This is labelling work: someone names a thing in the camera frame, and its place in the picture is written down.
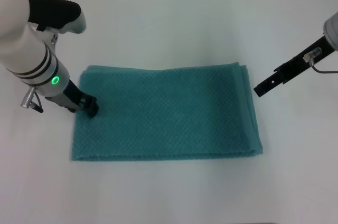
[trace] teal towel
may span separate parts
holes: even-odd
[[[99,111],[76,114],[75,161],[150,161],[262,153],[248,71],[222,66],[141,70],[90,66],[80,89]]]

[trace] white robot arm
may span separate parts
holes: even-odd
[[[86,29],[81,7],[64,0],[0,0],[0,19],[0,63],[30,87],[22,106],[42,112],[32,102],[38,93],[71,112],[83,109],[95,116],[96,98],[73,84],[55,56],[58,33]],[[37,26],[36,31],[28,22]]]

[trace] white table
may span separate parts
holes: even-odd
[[[336,0],[72,0],[87,19],[57,56],[143,69],[239,61],[254,87],[321,37]],[[337,54],[318,68],[337,69]],[[231,160],[71,162],[74,114],[0,68],[0,223],[338,222],[338,76],[312,70],[254,102],[264,154]]]

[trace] waffle-textured fabric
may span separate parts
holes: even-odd
[[[97,98],[99,111],[76,115],[75,161],[262,153],[248,71],[238,63],[160,71],[90,66],[80,89]]]

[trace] metal connector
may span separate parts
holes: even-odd
[[[22,102],[21,102],[21,107],[23,108],[29,108],[33,97],[34,97],[34,93],[35,93],[36,88],[34,87],[30,87],[28,92],[26,93],[25,97],[23,98]]]
[[[314,48],[312,51],[306,53],[303,56],[303,59],[306,63],[312,67],[315,64],[314,58],[322,54],[322,49],[320,47]]]

